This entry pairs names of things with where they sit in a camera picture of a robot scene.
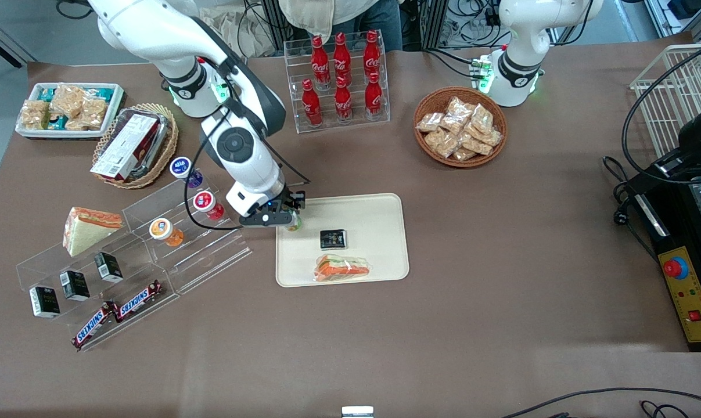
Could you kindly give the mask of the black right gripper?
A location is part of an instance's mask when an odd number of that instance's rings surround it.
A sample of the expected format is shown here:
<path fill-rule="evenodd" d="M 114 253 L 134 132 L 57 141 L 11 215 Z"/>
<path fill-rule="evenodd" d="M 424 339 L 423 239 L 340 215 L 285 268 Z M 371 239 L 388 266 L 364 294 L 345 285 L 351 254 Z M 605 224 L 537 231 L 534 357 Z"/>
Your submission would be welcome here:
<path fill-rule="evenodd" d="M 269 212 L 293 212 L 293 217 L 301 221 L 301 211 L 305 209 L 305 191 L 284 189 L 268 202 Z"/>

